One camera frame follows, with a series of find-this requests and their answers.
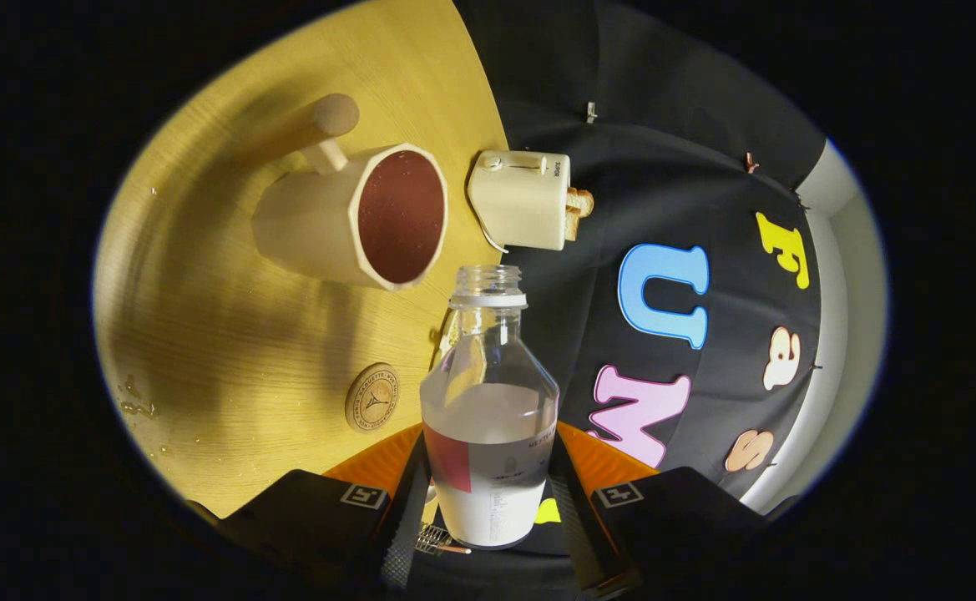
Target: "metal spring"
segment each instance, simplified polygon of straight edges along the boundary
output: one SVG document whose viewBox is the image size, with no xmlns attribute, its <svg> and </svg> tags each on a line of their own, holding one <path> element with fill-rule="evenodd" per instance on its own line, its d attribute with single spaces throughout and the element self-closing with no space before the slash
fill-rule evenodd
<svg viewBox="0 0 976 601">
<path fill-rule="evenodd" d="M 414 544 L 414 548 L 424 553 L 439 555 L 442 554 L 440 547 L 446 547 L 450 543 L 454 543 L 454 539 L 450 537 L 447 530 L 428 522 L 422 522 L 422 529 L 417 534 L 417 543 Z"/>
</svg>

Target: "blue letter u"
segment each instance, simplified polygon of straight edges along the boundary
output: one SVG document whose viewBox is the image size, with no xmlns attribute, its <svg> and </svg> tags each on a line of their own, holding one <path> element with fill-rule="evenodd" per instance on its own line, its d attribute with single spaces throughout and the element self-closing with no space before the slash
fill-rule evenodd
<svg viewBox="0 0 976 601">
<path fill-rule="evenodd" d="M 696 307 L 690 315 L 685 315 L 648 307 L 644 301 L 644 285 L 651 278 L 685 282 L 696 294 L 704 294 L 710 285 L 706 252 L 698 246 L 678 250 L 640 244 L 625 255 L 618 274 L 618 303 L 629 325 L 647 334 L 683 338 L 693 349 L 701 349 L 706 342 L 706 310 Z"/>
</svg>

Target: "wooden table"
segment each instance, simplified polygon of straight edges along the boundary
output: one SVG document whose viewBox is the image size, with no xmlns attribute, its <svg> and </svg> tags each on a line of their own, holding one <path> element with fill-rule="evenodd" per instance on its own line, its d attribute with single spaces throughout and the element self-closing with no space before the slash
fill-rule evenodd
<svg viewBox="0 0 976 601">
<path fill-rule="evenodd" d="M 298 153 L 239 167 L 240 141 L 331 92 L 361 107 L 347 153 L 411 142 L 447 179 L 442 256 L 399 293 L 289 273 L 258 254 L 262 190 Z M 324 472 L 420 419 L 460 265 L 498 263 L 465 195 L 473 156 L 506 149 L 491 88 L 447 0 L 374 0 L 308 24 L 235 65 L 179 110 L 130 169 L 106 221 L 94 322 L 114 415 L 179 495 L 220 517 L 293 468 Z M 346 389 L 387 361 L 402 389 L 373 434 Z"/>
</svg>

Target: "glass bottle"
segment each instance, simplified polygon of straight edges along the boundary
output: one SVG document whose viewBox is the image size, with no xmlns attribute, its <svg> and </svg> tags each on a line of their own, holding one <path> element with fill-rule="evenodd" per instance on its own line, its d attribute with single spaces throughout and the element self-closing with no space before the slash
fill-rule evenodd
<svg viewBox="0 0 976 601">
<path fill-rule="evenodd" d="M 519 273 L 511 265 L 458 270 L 450 307 L 461 337 L 420 387 L 439 510 L 470 548 L 521 543 L 551 459 L 558 385 L 521 342 Z"/>
</svg>

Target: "bottle threaded opening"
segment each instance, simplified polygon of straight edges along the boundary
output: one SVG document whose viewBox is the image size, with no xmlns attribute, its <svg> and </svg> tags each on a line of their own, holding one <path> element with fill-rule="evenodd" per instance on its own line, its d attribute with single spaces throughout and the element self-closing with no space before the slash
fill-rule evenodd
<svg viewBox="0 0 976 601">
<path fill-rule="evenodd" d="M 521 270 L 515 265 L 465 265 L 454 278 L 451 308 L 525 307 L 518 288 Z"/>
</svg>

